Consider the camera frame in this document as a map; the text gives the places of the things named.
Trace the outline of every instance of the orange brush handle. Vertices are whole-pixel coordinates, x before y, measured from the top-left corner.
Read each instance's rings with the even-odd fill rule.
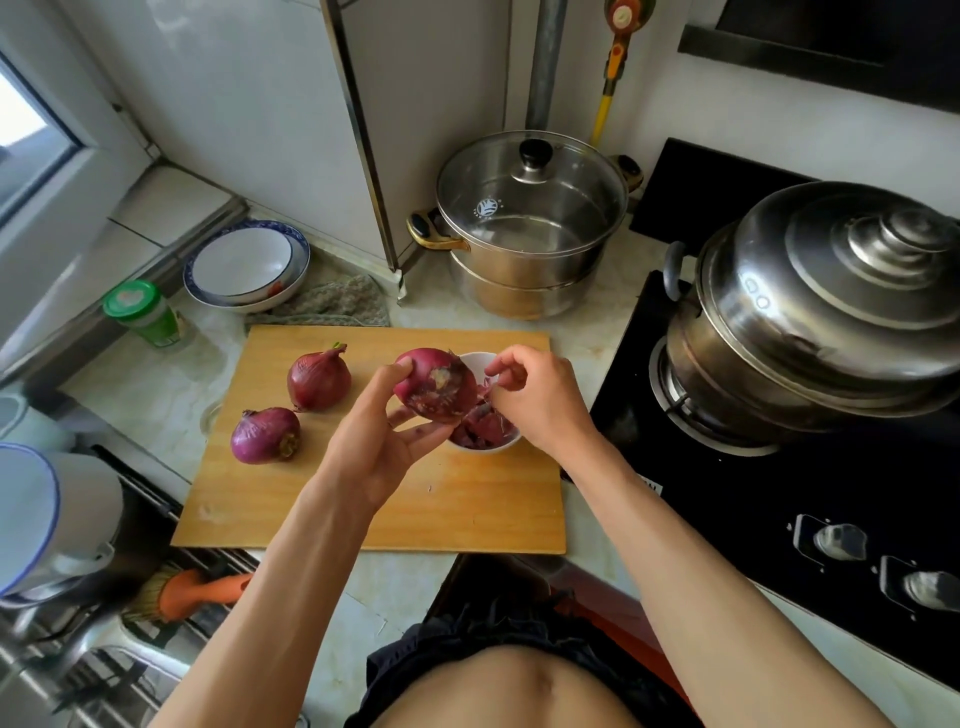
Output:
[[[225,576],[207,583],[203,579],[196,569],[181,571],[170,579],[160,592],[160,615],[167,621],[178,621],[190,617],[204,604],[232,604],[243,595],[253,574]]]

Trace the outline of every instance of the stacked steamer pot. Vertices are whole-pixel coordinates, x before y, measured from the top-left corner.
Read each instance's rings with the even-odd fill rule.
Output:
[[[436,209],[412,213],[407,228],[422,246],[449,251],[461,292],[491,313],[553,316],[593,281],[627,211],[624,174],[568,136],[496,133],[444,164]]]
[[[764,442],[939,409],[960,391],[958,250],[953,220],[891,192],[777,192],[701,252],[667,333],[674,374]]]

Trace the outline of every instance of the wooden cutting board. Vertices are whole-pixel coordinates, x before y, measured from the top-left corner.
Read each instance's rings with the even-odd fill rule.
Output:
[[[300,451],[290,461],[237,462],[229,439],[241,412],[291,406],[290,365],[338,341],[347,344],[344,360],[353,375],[344,401],[320,414],[300,414]],[[550,339],[535,331],[253,327],[183,505],[174,546],[266,546],[323,459],[337,424],[381,364],[417,347],[500,352],[511,344],[547,350]],[[393,398],[389,408],[397,405]],[[374,518],[363,548],[564,553],[560,468],[526,440],[494,454],[461,452],[444,443],[410,469]]]

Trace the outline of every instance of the brush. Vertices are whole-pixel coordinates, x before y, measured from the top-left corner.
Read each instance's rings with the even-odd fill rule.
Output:
[[[233,604],[251,579],[253,574],[243,573],[204,582],[197,569],[164,566],[148,579],[124,610],[124,619],[181,621],[205,604]]]

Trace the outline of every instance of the black shorts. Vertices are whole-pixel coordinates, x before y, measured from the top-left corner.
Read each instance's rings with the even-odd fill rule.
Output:
[[[484,619],[434,617],[367,658],[367,693],[344,728],[366,728],[434,667],[487,647],[519,644],[547,652],[596,676],[643,728],[703,728],[676,691],[587,619],[558,613],[554,601],[526,607],[495,600]]]

